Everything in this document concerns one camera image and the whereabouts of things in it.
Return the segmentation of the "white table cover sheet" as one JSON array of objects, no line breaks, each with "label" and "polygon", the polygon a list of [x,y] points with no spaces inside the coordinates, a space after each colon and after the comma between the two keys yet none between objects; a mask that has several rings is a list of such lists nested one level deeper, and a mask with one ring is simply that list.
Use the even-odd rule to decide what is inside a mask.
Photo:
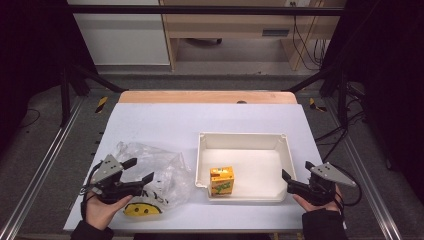
[{"label": "white table cover sheet", "polygon": [[[182,153],[196,173],[201,133],[284,134],[301,182],[310,176],[306,161],[322,162],[299,104],[119,103],[94,159],[103,159],[119,142],[139,142]],[[288,193],[282,202],[215,202],[195,179],[189,201],[177,209],[140,218],[117,213],[111,228],[127,233],[270,233],[302,227],[304,211]]]}]

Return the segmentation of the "yellow juice box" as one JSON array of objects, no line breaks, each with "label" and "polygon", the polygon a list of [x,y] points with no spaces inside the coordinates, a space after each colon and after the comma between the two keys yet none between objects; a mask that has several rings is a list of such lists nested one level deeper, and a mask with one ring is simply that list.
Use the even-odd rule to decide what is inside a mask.
[{"label": "yellow juice box", "polygon": [[210,169],[210,194],[212,196],[230,195],[234,186],[234,171],[231,166]]}]

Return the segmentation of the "clear plastic bag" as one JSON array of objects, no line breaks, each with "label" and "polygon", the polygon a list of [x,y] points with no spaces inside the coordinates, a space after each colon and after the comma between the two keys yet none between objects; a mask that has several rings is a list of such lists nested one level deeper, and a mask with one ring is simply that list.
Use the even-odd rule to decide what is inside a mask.
[{"label": "clear plastic bag", "polygon": [[135,166],[125,170],[123,182],[141,181],[154,173],[153,180],[144,186],[124,208],[128,217],[158,215],[185,204],[194,189],[194,173],[186,165],[183,154],[137,142],[119,142],[112,155],[120,162],[136,158]]}]

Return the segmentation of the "person's left hand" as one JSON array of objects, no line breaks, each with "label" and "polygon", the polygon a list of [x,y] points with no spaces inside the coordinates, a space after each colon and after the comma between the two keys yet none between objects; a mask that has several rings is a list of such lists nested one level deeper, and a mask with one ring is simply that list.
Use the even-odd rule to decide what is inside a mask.
[{"label": "person's left hand", "polygon": [[87,195],[85,221],[98,230],[105,230],[114,215],[124,208],[132,198],[132,195],[128,195],[116,203],[105,204],[98,199],[96,194],[89,193]]}]

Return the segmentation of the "light wooden desk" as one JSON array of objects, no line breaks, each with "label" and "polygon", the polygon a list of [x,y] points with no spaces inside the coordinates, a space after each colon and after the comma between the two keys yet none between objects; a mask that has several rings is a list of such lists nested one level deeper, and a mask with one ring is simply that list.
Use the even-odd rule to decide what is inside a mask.
[{"label": "light wooden desk", "polygon": [[[158,0],[162,6],[250,6],[343,8],[347,0]],[[168,53],[176,61],[181,39],[274,39],[289,66],[298,70],[312,56],[309,45],[331,40],[337,16],[164,14]]]}]

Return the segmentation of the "black horizontal frame bar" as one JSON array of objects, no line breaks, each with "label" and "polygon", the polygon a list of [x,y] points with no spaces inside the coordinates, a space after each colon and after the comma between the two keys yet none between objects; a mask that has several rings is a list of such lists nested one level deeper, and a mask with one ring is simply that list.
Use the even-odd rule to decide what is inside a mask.
[{"label": "black horizontal frame bar", "polygon": [[342,16],[343,8],[250,7],[250,6],[153,6],[153,5],[69,5],[81,14],[207,14],[207,15],[281,15]]}]

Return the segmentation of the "white plastic bin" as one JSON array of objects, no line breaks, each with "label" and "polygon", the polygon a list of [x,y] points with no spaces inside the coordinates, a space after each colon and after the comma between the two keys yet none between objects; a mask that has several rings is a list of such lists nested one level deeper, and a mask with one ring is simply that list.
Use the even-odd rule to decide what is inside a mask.
[{"label": "white plastic bin", "polygon": [[[210,170],[231,167],[230,194],[213,196]],[[284,134],[201,133],[195,185],[215,202],[282,202],[287,195],[285,170],[296,179],[288,139]]]}]

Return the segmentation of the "wooden table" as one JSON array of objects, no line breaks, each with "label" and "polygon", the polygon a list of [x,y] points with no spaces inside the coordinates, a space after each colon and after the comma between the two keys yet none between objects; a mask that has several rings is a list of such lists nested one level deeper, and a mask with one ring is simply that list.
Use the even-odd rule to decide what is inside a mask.
[{"label": "wooden table", "polygon": [[291,92],[281,91],[125,91],[119,103],[239,103],[296,104]]}]

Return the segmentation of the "aluminium rail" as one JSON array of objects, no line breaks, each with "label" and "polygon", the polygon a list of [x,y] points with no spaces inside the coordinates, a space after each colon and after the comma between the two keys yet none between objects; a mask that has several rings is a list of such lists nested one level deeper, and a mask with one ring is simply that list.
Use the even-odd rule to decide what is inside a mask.
[{"label": "aluminium rail", "polygon": [[26,185],[26,189],[17,202],[11,216],[8,218],[5,225],[0,229],[0,240],[14,240],[16,237],[23,221],[25,220],[35,201],[35,198],[40,192],[40,189],[47,175],[49,174],[49,171],[53,166],[70,130],[72,129],[72,126],[81,110],[83,103],[84,98],[75,98],[69,119],[65,121],[63,126],[58,128],[54,139],[52,140],[48,150],[43,156],[43,159],[38,165],[37,170],[32,175],[31,181]]},{"label": "aluminium rail", "polygon": [[369,205],[371,212],[381,230],[385,240],[403,240],[400,230],[395,223],[389,209],[380,194],[377,185],[368,172],[362,157],[356,148],[350,133],[353,121],[358,122],[364,115],[363,109],[358,100],[349,100],[343,110],[347,110],[347,122],[344,126],[347,129],[345,137],[342,139],[342,146],[347,153],[349,162],[355,173],[355,178],[361,185],[363,198]]}]

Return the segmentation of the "yellow black tape strip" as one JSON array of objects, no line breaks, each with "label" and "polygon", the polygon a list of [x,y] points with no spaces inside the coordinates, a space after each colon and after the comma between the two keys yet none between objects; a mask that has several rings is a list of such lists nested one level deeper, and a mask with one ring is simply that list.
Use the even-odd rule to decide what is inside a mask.
[{"label": "yellow black tape strip", "polygon": [[106,97],[106,96],[101,97],[101,99],[99,100],[98,105],[96,107],[95,113],[101,113],[102,112],[107,100],[108,100],[108,97]]},{"label": "yellow black tape strip", "polygon": [[313,98],[309,98],[309,106],[310,106],[310,109],[317,110],[320,112],[327,112],[327,108],[317,106]]}]

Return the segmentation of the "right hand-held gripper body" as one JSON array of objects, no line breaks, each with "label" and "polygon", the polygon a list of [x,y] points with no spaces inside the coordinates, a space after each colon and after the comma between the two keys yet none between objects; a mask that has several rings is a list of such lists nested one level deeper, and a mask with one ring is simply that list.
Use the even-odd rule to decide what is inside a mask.
[{"label": "right hand-held gripper body", "polygon": [[311,175],[307,184],[297,181],[299,192],[296,195],[315,206],[326,205],[335,199],[336,184],[357,186],[351,177],[330,163],[315,166],[309,172]]}]

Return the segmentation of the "person's right hand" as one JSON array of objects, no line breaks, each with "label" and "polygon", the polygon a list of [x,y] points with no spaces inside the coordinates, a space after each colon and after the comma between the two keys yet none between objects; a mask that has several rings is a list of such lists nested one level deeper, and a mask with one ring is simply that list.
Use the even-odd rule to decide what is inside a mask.
[{"label": "person's right hand", "polygon": [[338,213],[341,212],[340,206],[342,202],[342,194],[340,193],[339,188],[336,188],[335,199],[332,202],[322,206],[312,205],[307,200],[305,200],[304,198],[296,194],[293,194],[292,197],[306,212],[311,212],[311,211],[316,211],[321,209],[325,209],[328,211],[335,211]]}]

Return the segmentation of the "black frame strut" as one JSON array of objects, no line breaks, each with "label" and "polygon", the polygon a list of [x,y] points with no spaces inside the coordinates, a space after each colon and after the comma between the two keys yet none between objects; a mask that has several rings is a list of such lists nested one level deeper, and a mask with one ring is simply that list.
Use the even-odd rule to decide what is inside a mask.
[{"label": "black frame strut", "polygon": [[72,86],[78,96],[86,96],[90,92],[90,88],[86,83],[87,79],[91,79],[96,83],[104,86],[115,93],[125,92],[124,88],[121,88],[108,80],[104,79],[100,75],[91,72],[82,66],[68,65],[60,73],[60,89],[61,89],[61,104],[62,104],[62,121],[60,126],[64,127],[70,120],[71,107],[69,97],[69,86]]},{"label": "black frame strut", "polygon": [[322,97],[329,97],[335,90],[338,91],[337,100],[337,118],[341,125],[347,127],[347,75],[344,73],[343,68],[338,64],[332,64],[331,66],[321,69],[316,74],[308,77],[306,80],[286,89],[286,92],[296,93],[303,88],[323,80],[323,84],[319,90]]}]

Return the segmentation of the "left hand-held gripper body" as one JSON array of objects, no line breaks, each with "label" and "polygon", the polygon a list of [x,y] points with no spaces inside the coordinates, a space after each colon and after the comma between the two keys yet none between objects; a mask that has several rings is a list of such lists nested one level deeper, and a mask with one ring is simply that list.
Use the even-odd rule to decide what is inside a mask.
[{"label": "left hand-held gripper body", "polygon": [[80,194],[85,196],[92,191],[105,204],[116,203],[128,195],[141,196],[144,188],[141,186],[141,181],[121,181],[123,171],[127,170],[122,167],[121,163],[113,155],[107,155],[104,160],[93,167]]}]

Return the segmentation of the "white cabinet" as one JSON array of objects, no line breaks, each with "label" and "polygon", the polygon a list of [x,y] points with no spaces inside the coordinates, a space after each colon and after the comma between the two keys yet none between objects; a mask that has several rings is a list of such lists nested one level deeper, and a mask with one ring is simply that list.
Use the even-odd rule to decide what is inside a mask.
[{"label": "white cabinet", "polygon": [[94,63],[168,65],[160,14],[75,14]]}]

